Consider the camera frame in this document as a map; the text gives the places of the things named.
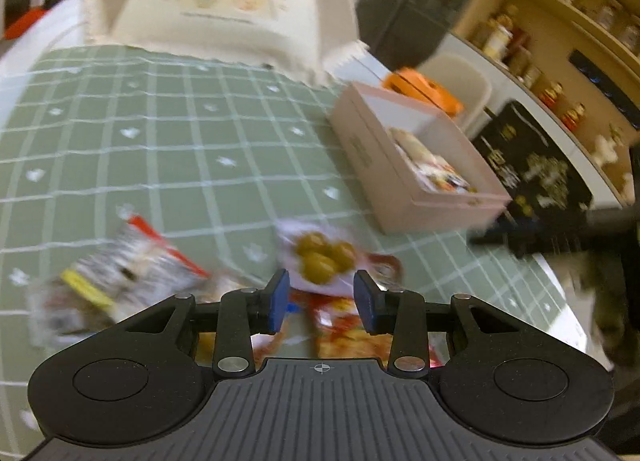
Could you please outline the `black plum snack bag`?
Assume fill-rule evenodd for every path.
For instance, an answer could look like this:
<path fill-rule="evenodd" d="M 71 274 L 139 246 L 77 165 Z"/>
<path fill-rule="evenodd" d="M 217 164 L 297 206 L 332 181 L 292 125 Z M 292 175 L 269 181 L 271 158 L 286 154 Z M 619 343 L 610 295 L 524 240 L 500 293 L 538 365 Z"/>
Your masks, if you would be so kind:
<path fill-rule="evenodd" d="M 507 102 L 472 140 L 511 197 L 473 247 L 504 245 L 516 257 L 582 251 L 578 228 L 592 192 L 570 159 L 517 100 Z"/>

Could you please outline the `yellow panda snack packet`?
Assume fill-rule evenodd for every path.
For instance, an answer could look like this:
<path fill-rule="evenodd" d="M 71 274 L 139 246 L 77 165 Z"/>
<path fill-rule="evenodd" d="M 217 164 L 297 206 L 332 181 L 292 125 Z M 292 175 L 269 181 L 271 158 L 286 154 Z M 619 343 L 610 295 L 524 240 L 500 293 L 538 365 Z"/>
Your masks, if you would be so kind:
<path fill-rule="evenodd" d="M 476 189 L 441 156 L 432 155 L 426 162 L 408 163 L 416 179 L 430 192 L 453 192 L 454 194 L 474 194 Z"/>

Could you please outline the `cream cartoon food cover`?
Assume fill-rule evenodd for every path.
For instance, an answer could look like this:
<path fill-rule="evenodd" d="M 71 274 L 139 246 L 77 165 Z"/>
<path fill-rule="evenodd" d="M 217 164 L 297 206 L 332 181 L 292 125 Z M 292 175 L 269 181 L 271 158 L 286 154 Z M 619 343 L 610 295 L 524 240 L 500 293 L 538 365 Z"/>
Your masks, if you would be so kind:
<path fill-rule="evenodd" d="M 352 0 L 85 0 L 86 40 L 267 67 L 308 85 L 366 54 Z"/>

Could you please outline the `wooden wall shelf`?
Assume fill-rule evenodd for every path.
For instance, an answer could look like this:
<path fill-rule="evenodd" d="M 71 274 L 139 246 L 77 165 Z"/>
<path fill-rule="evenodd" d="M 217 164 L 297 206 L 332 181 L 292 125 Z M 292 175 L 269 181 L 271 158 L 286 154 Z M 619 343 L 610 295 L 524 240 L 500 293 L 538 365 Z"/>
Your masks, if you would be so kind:
<path fill-rule="evenodd" d="M 520 76 L 484 54 L 489 18 L 515 6 L 512 42 Z M 491 84 L 496 114 L 520 102 L 570 159 L 597 206 L 629 194 L 628 148 L 639 138 L 639 50 L 622 40 L 639 28 L 639 0 L 469 0 L 440 50 L 471 62 Z"/>

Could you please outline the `green olives vacuum pack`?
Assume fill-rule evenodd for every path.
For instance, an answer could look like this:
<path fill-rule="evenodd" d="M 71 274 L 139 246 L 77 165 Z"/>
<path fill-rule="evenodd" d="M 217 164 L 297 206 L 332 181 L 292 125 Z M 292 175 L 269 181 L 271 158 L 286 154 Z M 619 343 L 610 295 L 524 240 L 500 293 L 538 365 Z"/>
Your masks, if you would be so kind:
<path fill-rule="evenodd" d="M 352 297 L 354 276 L 367 259 L 345 227 L 302 220 L 279 220 L 278 259 L 298 291 Z"/>

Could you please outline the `far beige chair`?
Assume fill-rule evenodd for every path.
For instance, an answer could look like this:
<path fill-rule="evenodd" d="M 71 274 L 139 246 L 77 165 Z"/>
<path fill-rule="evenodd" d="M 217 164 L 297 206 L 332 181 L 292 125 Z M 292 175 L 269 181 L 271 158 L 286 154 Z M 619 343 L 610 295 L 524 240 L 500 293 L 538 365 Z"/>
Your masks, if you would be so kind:
<path fill-rule="evenodd" d="M 418 71 L 433 79 L 463 105 L 454 117 L 458 128 L 470 140 L 489 120 L 485 107 L 492 93 L 489 80 L 471 62 L 451 53 L 439 53 L 422 62 Z"/>

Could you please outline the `green grid tablecloth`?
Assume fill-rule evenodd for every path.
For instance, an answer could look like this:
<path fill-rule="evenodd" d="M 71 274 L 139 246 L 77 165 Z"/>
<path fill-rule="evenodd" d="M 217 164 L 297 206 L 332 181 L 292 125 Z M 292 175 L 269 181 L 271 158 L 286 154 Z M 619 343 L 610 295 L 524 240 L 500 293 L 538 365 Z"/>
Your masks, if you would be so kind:
<path fill-rule="evenodd" d="M 329 125 L 338 88 L 127 50 L 75 47 L 1 74 L 1 455 L 40 441 L 26 384 L 28 286 L 139 214 L 204 268 L 266 279 L 283 218 L 350 230 L 407 287 L 470 292 L 577 348 L 586 335 L 539 259 L 471 251 L 461 233 L 386 235 Z"/>

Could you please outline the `red chicken snack packet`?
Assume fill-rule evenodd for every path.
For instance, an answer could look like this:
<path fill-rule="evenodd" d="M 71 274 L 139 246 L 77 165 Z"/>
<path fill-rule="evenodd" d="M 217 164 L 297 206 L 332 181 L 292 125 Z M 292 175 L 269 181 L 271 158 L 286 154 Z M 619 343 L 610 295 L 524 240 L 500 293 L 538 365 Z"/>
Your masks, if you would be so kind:
<path fill-rule="evenodd" d="M 404 269 L 397 257 L 375 253 L 361 257 L 358 266 L 363 266 L 383 291 L 401 288 Z M 285 254 L 281 262 L 291 274 L 288 309 L 277 334 L 252 337 L 256 367 L 273 356 L 377 358 L 386 367 L 390 334 L 370 335 L 364 331 L 352 296 L 335 296 L 327 286 L 320 287 L 320 293 L 294 289 L 294 280 L 299 280 L 299 257 Z"/>

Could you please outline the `clear red-edged candy packet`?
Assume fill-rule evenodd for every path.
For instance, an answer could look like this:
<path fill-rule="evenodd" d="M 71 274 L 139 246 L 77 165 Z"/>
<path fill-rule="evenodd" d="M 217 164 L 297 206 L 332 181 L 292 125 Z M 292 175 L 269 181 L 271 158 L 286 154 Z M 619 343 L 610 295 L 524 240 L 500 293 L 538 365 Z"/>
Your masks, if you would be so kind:
<path fill-rule="evenodd" d="M 73 345 L 175 294 L 203 294 L 209 272 L 134 214 L 116 236 L 27 289 L 37 347 Z"/>

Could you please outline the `round rice cracker packet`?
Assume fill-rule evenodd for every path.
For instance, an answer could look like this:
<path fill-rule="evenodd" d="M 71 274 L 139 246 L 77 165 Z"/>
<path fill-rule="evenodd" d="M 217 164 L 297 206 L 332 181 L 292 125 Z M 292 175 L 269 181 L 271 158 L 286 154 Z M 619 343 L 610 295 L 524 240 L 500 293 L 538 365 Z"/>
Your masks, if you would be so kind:
<path fill-rule="evenodd" d="M 389 128 L 387 133 L 413 162 L 426 162 L 431 159 L 431 151 L 412 133 L 398 128 Z"/>

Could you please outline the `pink open gift box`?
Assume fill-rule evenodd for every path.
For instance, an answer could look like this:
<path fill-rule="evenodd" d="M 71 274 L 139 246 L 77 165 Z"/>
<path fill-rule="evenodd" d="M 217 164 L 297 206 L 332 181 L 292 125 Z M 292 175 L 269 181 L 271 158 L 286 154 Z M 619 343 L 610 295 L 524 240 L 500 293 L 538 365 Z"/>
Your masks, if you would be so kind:
<path fill-rule="evenodd" d="M 511 196 L 442 111 L 352 82 L 329 116 L 384 233 L 486 227 Z"/>

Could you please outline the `orange cardboard box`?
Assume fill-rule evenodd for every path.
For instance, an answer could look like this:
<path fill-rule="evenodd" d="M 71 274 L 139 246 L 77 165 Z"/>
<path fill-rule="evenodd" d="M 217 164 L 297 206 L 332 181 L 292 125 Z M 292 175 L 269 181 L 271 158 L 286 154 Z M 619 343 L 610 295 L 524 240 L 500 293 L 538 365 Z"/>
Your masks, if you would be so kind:
<path fill-rule="evenodd" d="M 413 68 L 401 68 L 387 74 L 381 84 L 386 90 L 420 100 L 447 114 L 451 119 L 457 117 L 464 105 L 442 84 L 425 77 Z"/>

